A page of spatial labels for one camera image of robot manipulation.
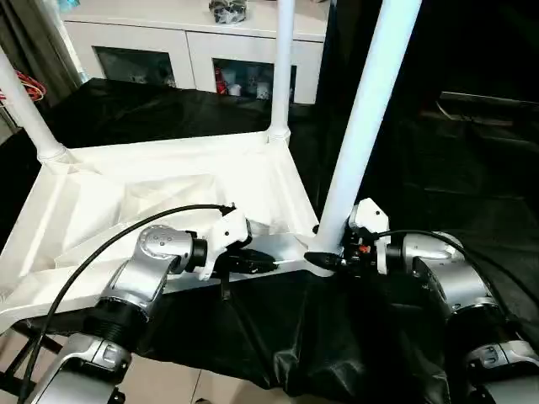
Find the curtain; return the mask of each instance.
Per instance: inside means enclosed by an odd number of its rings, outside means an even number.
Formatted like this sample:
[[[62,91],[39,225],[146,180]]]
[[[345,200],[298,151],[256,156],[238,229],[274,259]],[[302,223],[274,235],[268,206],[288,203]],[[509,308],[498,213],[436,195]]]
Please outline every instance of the curtain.
[[[0,0],[0,46],[13,67],[47,90],[41,110],[63,100],[80,83],[77,70],[42,0]]]

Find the white cabinet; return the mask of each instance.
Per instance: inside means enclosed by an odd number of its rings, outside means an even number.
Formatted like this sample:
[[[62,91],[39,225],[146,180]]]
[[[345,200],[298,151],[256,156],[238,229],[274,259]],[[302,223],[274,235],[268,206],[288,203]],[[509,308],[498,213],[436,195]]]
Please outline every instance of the white cabinet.
[[[160,71],[166,80],[165,75],[171,71],[176,88],[195,88],[183,30],[73,22],[65,22],[65,25],[84,71],[90,77],[121,80],[115,72],[121,70],[126,81],[145,82],[151,80],[148,76],[157,77]],[[137,66],[141,65],[137,61],[142,61],[143,66]],[[142,69],[147,71],[144,77]]]
[[[271,90],[276,1],[249,0],[248,19],[240,24],[216,24],[208,0],[81,3],[62,18],[89,77],[215,92],[216,67],[235,61],[234,68],[242,62],[265,64],[262,84]],[[296,103],[313,104],[316,99],[329,3],[296,0],[291,84]],[[244,76],[250,68],[245,66],[239,69]],[[245,80],[242,95],[256,96],[252,86],[247,91]]]

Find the white pole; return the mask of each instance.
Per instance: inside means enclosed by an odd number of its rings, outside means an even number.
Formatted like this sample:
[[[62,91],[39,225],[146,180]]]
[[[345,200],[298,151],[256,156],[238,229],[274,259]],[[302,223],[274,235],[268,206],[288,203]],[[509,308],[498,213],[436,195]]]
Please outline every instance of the white pole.
[[[318,233],[309,248],[337,253],[391,97],[421,0],[384,0],[355,95]]]
[[[296,0],[279,0],[277,24],[277,56],[273,75],[273,101],[268,140],[287,140],[288,107],[290,103],[290,75],[292,69],[292,37],[294,35],[294,10]]]
[[[29,138],[34,142],[38,159],[46,161],[63,156],[66,148],[52,135],[1,46],[0,90],[6,97],[5,103],[13,108]]]

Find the white frame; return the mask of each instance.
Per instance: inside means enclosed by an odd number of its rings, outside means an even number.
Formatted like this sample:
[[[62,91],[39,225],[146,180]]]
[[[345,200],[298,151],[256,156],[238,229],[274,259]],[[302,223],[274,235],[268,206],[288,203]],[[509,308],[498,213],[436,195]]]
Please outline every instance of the white frame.
[[[185,31],[94,23],[65,23],[84,71],[90,77],[106,78],[95,46],[166,52],[176,88],[195,88]]]
[[[285,157],[284,159],[272,159],[274,164],[279,164],[278,172],[283,174],[279,182],[283,186],[287,186],[290,180],[293,179],[295,184],[300,184],[301,180],[297,177],[297,170],[293,167],[293,161],[286,148],[286,140],[290,135],[290,130],[287,126],[287,117],[294,3],[294,0],[279,1],[280,17],[277,35],[277,56],[275,59],[274,97],[272,102],[271,125],[267,131],[230,136],[211,136],[209,138],[151,142],[143,147],[140,147],[140,145],[126,145],[127,149],[135,148],[136,152],[146,154],[150,145],[160,148],[164,147],[167,150],[171,142],[184,145],[195,143],[204,147],[208,146],[208,141],[214,142],[215,140],[219,142],[224,141],[225,143],[236,141],[238,145],[242,145],[247,139],[250,141],[259,141],[262,145],[268,142],[269,145],[266,146],[274,147],[281,154],[281,157]],[[312,235],[306,236],[305,234],[270,235],[264,240],[259,240],[259,245],[256,247],[261,251],[266,251],[274,255],[280,265],[278,273],[308,269],[319,276],[331,274],[329,271],[324,271],[319,267],[306,263],[303,259],[303,253],[306,251],[306,247],[308,247],[309,251],[328,252],[339,250],[344,226],[359,191],[361,180],[363,179],[372,147],[380,129],[387,103],[391,97],[392,89],[403,61],[420,6],[421,0],[383,1],[317,235],[315,237],[312,237]],[[40,176],[41,174],[45,175],[45,172],[49,176],[54,176],[55,170],[58,170],[62,166],[64,171],[68,169],[73,156],[51,134],[51,131],[37,111],[37,108],[33,105],[1,48],[0,88],[16,107],[19,117],[24,123],[24,128],[36,146],[38,158],[46,166],[40,172]],[[125,147],[118,145],[108,146],[104,149],[107,151],[109,149],[125,149]],[[79,152],[89,152],[89,150],[82,149]],[[115,158],[115,151],[111,150],[111,152],[113,152],[113,158]],[[67,162],[67,165],[62,165],[61,162]],[[55,187],[54,184],[52,185],[46,186],[45,184],[45,191],[54,193]],[[284,193],[284,195],[286,196],[286,204],[294,207],[296,200],[301,202],[301,199],[305,199],[307,196],[305,189],[302,187],[295,187],[294,184],[291,187],[295,188],[297,192]],[[23,211],[24,209],[31,209],[32,204],[39,203],[44,205],[43,202],[43,198],[36,198],[30,192]],[[45,205],[53,204],[54,200],[50,197]],[[19,226],[24,226],[24,218],[20,216],[18,223]],[[42,229],[35,229],[35,226],[28,224],[25,226],[25,230],[35,235],[36,231],[41,231]],[[16,234],[12,233],[10,238],[16,236]],[[20,244],[21,250],[28,250],[26,246],[27,237],[22,238],[22,241],[23,243]],[[14,249],[12,250],[12,256],[16,256],[16,251]],[[21,251],[21,253],[31,253],[31,251]],[[9,327],[15,321],[22,318],[43,315],[55,299],[58,290],[64,285],[69,272],[61,274],[59,271],[53,270],[49,271],[49,273],[41,271],[35,274],[45,277],[43,279],[32,279],[34,274],[28,274],[26,277],[17,279],[18,282],[11,285],[15,289],[8,296],[10,305],[0,306],[0,332],[3,332],[6,329],[5,327]],[[231,280],[242,280],[252,277],[253,275],[243,275],[242,277]],[[29,285],[28,289],[21,287],[25,282]],[[99,282],[96,281],[96,274],[93,271],[85,272],[82,279],[75,284],[74,288],[70,289],[62,301],[60,306],[61,311],[92,306],[103,289],[103,286],[98,288],[98,285]]]
[[[277,41],[272,38],[189,31],[187,41],[195,86],[200,91],[216,91],[213,59],[275,64]],[[323,43],[292,42],[292,65],[296,66],[295,103],[314,104],[316,101],[322,53]]]

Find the glass cabinet door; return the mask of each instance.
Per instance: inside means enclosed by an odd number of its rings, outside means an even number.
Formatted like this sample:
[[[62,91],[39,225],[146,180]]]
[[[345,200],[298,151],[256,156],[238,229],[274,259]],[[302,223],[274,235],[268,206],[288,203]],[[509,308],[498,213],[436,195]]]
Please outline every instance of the glass cabinet door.
[[[272,63],[257,61],[232,61],[213,59],[216,76],[216,92],[258,99],[271,99],[273,91]],[[296,86],[296,67],[291,70],[290,92],[294,99]]]
[[[103,73],[110,80],[176,87],[166,52],[94,46]]]

